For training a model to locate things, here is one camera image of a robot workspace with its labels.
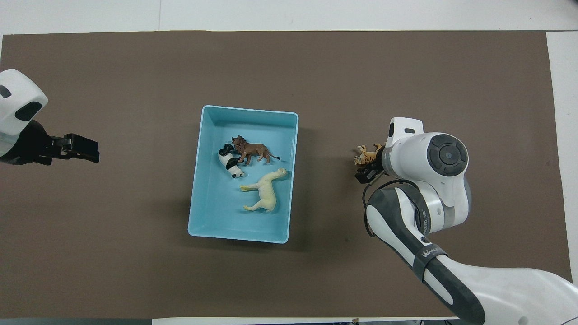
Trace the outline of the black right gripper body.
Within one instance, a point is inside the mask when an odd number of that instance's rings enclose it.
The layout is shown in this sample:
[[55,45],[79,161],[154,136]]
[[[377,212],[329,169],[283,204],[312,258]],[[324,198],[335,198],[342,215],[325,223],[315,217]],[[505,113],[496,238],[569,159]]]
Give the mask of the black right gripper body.
[[376,151],[375,159],[374,159],[373,163],[371,164],[372,165],[371,175],[373,177],[377,176],[378,174],[380,174],[384,170],[383,162],[382,162],[384,149],[385,149],[385,147],[382,146],[379,150]]

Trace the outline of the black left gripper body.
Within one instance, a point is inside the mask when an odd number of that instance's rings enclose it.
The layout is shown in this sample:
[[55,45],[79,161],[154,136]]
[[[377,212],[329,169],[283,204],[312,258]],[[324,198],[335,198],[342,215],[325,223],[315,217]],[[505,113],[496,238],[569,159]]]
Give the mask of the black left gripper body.
[[1,162],[10,165],[38,163],[51,165],[52,159],[65,159],[61,148],[55,145],[57,137],[50,136],[36,120],[31,120],[17,136],[16,142],[1,155]]

